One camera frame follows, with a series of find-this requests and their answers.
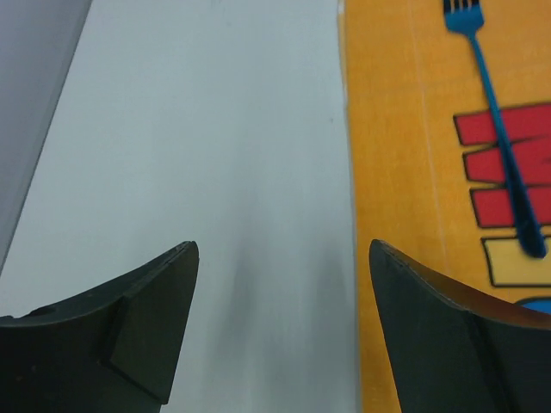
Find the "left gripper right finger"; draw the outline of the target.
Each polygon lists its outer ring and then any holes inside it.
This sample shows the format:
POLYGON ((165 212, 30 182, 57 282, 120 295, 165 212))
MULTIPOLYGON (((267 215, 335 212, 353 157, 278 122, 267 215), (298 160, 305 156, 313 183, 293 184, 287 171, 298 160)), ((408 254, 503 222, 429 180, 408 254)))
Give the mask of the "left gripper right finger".
POLYGON ((374 240, 369 267, 404 412, 548 412, 550 316, 374 240))

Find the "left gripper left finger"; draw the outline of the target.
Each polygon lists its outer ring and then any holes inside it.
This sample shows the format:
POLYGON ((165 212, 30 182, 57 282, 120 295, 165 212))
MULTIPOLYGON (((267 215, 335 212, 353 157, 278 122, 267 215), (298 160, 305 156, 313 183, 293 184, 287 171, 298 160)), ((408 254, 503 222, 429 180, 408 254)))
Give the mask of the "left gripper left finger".
POLYGON ((2 411, 160 411, 198 267, 197 244, 183 242, 76 296, 2 317, 2 411))

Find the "orange Mickey Mouse placemat cloth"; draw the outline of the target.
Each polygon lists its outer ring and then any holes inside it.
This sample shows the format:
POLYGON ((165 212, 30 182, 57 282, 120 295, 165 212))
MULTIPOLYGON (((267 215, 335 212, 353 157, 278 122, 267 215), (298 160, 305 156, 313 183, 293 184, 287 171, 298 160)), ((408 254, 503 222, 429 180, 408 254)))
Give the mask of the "orange Mickey Mouse placemat cloth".
POLYGON ((547 262, 515 242, 506 269, 483 237, 511 237, 492 219, 502 194, 480 77, 467 41, 448 32, 438 1, 343 1, 339 42, 356 203, 362 407, 396 412, 368 265, 379 238, 421 263, 510 302, 550 293, 547 262))

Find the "blue plastic fork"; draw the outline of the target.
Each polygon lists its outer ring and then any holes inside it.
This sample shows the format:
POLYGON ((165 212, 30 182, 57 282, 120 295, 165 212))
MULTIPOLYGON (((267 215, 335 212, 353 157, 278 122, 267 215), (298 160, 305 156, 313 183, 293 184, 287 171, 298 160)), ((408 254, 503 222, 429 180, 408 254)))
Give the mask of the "blue plastic fork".
POLYGON ((448 31, 463 35, 473 49, 502 158, 505 186, 509 195, 518 241, 526 255, 542 259, 548 253, 545 237, 518 168, 486 61, 477 40, 477 32, 485 22, 480 3, 478 1, 443 0, 443 16, 448 31))

